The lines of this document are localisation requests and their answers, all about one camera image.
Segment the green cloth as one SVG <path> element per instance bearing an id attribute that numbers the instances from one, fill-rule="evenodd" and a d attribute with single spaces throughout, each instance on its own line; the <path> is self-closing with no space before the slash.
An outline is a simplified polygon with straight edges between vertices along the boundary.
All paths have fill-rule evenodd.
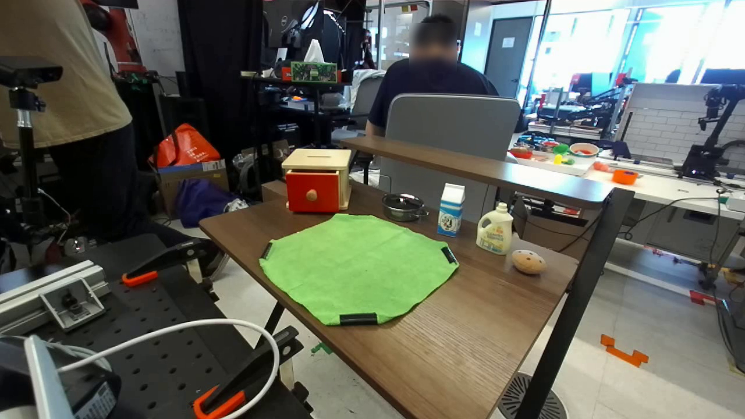
<path id="1" fill-rule="evenodd" d="M 447 243 L 373 215 L 328 222 L 273 241 L 263 274 L 323 327 L 389 324 L 413 312 L 457 271 Z"/>

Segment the orange floor marker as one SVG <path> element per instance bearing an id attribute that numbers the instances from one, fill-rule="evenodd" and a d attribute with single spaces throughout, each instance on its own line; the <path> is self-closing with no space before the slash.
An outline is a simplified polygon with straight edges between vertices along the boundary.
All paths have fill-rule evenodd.
<path id="1" fill-rule="evenodd" d="M 632 363 L 637 367 L 641 367 L 641 366 L 645 366 L 649 362 L 649 357 L 645 352 L 638 352 L 638 349 L 624 352 L 624 349 L 620 349 L 613 336 L 602 336 L 602 348 L 611 357 L 617 357 L 620 362 L 627 362 L 627 363 Z"/>

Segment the orange handled clamp rear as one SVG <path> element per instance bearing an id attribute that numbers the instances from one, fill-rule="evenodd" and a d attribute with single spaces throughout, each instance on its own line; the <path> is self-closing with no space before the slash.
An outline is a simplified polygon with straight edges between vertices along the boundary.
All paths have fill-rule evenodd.
<path id="1" fill-rule="evenodd" d="M 202 241 L 179 243 L 176 246 L 163 249 L 149 262 L 121 274 L 121 285 L 129 289 L 146 286 L 160 277 L 163 271 L 172 266 L 181 266 L 194 283 L 202 283 L 200 256 L 205 253 Z"/>

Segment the standing person beige shirt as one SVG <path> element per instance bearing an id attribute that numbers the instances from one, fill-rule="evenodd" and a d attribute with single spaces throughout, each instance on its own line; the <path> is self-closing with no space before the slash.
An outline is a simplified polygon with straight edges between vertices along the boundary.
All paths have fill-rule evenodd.
<path id="1" fill-rule="evenodd" d="M 96 241 L 132 236 L 146 218 L 137 201 L 132 116 L 82 3 L 0 0 L 0 56 L 64 68 L 59 81 L 38 89 L 47 110 L 32 116 L 32 143 L 52 153 Z"/>

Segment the black round tin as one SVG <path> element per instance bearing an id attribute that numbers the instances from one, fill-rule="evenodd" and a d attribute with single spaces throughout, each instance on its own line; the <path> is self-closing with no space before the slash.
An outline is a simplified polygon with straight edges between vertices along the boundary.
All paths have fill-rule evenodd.
<path id="1" fill-rule="evenodd" d="M 386 215 L 401 222 L 418 222 L 427 215 L 425 201 L 413 194 L 386 194 Z"/>

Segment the white detergent bottle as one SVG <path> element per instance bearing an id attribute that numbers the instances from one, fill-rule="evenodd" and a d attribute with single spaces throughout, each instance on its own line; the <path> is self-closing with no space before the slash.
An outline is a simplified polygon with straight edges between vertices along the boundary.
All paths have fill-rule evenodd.
<path id="1" fill-rule="evenodd" d="M 498 203 L 478 222 L 478 246 L 506 256 L 514 241 L 514 218 L 506 203 Z"/>

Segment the aluminium extrusion rail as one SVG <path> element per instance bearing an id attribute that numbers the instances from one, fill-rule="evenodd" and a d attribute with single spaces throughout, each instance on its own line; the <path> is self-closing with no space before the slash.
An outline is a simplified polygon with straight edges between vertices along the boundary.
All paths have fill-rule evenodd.
<path id="1" fill-rule="evenodd" d="M 106 314 L 106 271 L 94 262 L 38 266 L 0 274 L 0 334 L 24 336 L 47 324 L 74 331 Z"/>

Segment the green tissue box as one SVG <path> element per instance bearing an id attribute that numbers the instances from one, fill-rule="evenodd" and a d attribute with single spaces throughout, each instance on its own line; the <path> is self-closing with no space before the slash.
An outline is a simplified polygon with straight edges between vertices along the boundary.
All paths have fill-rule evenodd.
<path id="1" fill-rule="evenodd" d="M 335 85 L 339 81 L 339 66 L 335 63 L 291 63 L 291 79 L 308 81 L 308 85 Z"/>

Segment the seated man in black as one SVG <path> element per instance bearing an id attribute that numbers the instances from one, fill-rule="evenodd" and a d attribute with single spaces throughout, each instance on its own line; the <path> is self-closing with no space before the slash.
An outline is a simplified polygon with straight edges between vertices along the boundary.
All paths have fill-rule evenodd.
<path id="1" fill-rule="evenodd" d="M 389 108 L 401 93 L 497 96 L 497 86 L 475 68 L 457 61 L 457 28 L 446 15 L 427 17 L 414 31 L 414 51 L 393 63 L 378 89 L 365 132 L 385 135 Z"/>

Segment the orange handled clamp front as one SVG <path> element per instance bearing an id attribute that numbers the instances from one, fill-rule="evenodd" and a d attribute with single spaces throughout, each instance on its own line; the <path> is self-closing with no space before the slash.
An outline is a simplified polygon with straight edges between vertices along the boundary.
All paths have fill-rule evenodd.
<path id="1" fill-rule="evenodd" d="M 240 411 L 261 390 L 273 390 L 273 349 L 266 341 L 252 349 L 249 363 L 223 386 L 212 386 L 192 404 L 196 419 L 223 419 Z"/>

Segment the blue cloth bundle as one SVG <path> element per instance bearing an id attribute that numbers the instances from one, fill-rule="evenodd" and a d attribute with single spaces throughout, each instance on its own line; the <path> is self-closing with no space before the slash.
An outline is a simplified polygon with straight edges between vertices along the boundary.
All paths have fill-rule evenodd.
<path id="1" fill-rule="evenodd" d="M 186 229 L 236 210 L 247 210 L 247 203 L 207 180 L 186 180 L 177 194 L 177 217 Z"/>

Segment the beige round bread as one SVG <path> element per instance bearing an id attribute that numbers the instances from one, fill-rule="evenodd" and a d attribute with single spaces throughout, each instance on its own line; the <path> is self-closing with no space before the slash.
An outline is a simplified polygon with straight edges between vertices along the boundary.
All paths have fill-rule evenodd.
<path id="1" fill-rule="evenodd" d="M 514 249 L 511 253 L 511 262 L 514 271 L 531 277 L 538 277 L 546 271 L 546 259 L 531 249 Z"/>

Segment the red wooden drawer box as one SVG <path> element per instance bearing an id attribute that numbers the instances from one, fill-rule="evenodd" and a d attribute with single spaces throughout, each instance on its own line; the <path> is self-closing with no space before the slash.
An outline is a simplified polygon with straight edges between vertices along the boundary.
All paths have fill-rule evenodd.
<path id="1" fill-rule="evenodd" d="M 349 150 L 293 150 L 285 161 L 287 208 L 332 215 L 349 208 Z"/>

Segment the orange bag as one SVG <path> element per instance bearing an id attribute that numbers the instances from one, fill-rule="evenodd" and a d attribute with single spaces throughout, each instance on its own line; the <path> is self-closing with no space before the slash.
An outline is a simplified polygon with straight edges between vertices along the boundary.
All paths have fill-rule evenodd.
<path id="1" fill-rule="evenodd" d="M 179 124 L 166 135 L 153 151 L 157 167 L 177 167 L 219 161 L 221 153 L 212 143 L 192 124 Z"/>

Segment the orange handled clamp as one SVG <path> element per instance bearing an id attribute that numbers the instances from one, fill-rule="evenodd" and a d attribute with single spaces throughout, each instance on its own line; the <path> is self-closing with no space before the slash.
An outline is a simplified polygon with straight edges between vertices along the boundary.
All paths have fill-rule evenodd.
<path id="1" fill-rule="evenodd" d="M 240 411 L 261 390 L 273 390 L 273 349 L 266 341 L 252 349 L 249 363 L 223 386 L 212 386 L 192 404 L 196 419 L 223 419 Z"/>
<path id="2" fill-rule="evenodd" d="M 205 253 L 202 241 L 179 243 L 176 246 L 163 249 L 149 262 L 121 274 L 121 285 L 129 289 L 146 286 L 160 277 L 163 271 L 172 266 L 181 266 L 194 283 L 202 283 L 200 256 Z"/>

